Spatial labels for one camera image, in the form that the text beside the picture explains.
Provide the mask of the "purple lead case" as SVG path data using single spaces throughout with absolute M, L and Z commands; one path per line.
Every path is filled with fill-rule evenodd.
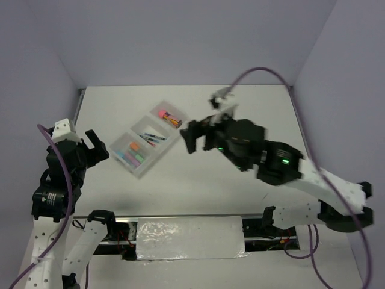
M 137 168 L 140 166 L 140 162 L 132 155 L 130 154 L 129 152 L 125 152 L 125 158 L 130 162 L 132 163 L 132 165 Z

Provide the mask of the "blue pen refill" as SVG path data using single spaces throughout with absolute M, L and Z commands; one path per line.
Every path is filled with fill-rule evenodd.
M 155 138 L 151 138 L 147 135 L 140 135 L 141 138 L 145 139 L 146 141 L 151 141 L 151 142 L 154 142 L 154 143 L 159 143 L 159 140 L 155 139 Z
M 145 136 L 148 136 L 150 138 L 153 138 L 153 139 L 157 139 L 157 140 L 162 140 L 162 141 L 166 141 L 167 139 L 164 138 L 164 137 L 160 137 L 160 136 L 157 136 L 157 135 L 154 135 L 154 134 L 148 134 L 148 133 L 144 133 Z

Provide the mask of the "red pen refill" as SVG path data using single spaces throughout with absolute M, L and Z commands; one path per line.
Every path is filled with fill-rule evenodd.
M 151 141 L 146 141 L 149 145 L 151 145 L 152 147 L 156 147 L 156 144 L 157 143 L 154 143 L 154 142 L 151 142 Z

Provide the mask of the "blue lead case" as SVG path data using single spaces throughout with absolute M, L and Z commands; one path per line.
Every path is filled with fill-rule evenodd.
M 127 163 L 128 165 L 132 165 L 132 163 L 126 158 L 126 156 L 120 152 L 120 151 L 117 151 L 116 154 L 125 162 Z

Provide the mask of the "orange capped lead case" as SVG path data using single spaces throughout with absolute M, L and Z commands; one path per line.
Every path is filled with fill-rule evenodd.
M 132 143 L 130 144 L 130 148 L 131 148 L 132 150 L 136 151 L 136 152 L 139 152 L 139 151 L 141 150 L 141 148 L 139 147 L 139 145 L 136 144 L 135 142 L 132 142 Z

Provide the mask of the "green lead case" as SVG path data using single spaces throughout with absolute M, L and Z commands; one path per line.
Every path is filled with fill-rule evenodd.
M 144 158 L 140 154 L 135 154 L 135 159 L 140 163 L 144 162 Z

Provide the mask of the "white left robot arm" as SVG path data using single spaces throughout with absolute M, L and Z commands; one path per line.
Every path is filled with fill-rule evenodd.
M 118 232 L 112 211 L 93 210 L 82 234 L 68 254 L 66 240 L 73 222 L 76 202 L 81 196 L 87 169 L 109 158 L 105 143 L 93 130 L 86 136 L 89 148 L 76 132 L 69 129 L 59 139 L 58 127 L 38 127 L 48 141 L 47 169 L 32 195 L 33 249 L 31 264 L 10 285 L 25 279 L 25 288 L 79 288 L 99 243 L 113 239 Z

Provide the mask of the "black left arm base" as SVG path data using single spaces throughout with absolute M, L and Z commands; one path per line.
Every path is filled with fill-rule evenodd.
M 125 261 L 136 261 L 137 222 L 118 222 L 108 210 L 93 210 L 87 223 L 97 221 L 106 225 L 107 233 L 94 251 L 94 255 L 118 255 Z

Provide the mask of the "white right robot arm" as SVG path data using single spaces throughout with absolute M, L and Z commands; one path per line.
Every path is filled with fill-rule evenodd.
M 261 224 L 267 235 L 297 225 L 322 224 L 350 233 L 373 224 L 374 212 L 366 206 L 370 183 L 352 183 L 317 169 L 298 149 L 266 140 L 266 129 L 250 120 L 225 117 L 213 124 L 211 119 L 192 120 L 180 130 L 188 153 L 194 153 L 197 139 L 204 137 L 203 150 L 216 148 L 240 171 L 253 169 L 256 179 L 268 185 L 294 188 L 316 199 L 294 207 L 266 207 Z

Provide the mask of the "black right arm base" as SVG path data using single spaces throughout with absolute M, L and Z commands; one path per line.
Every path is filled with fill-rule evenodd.
M 261 214 L 243 214 L 242 231 L 247 253 L 287 250 L 299 250 L 297 232 L 294 227 L 280 229 L 273 226 L 275 206 L 269 206 Z

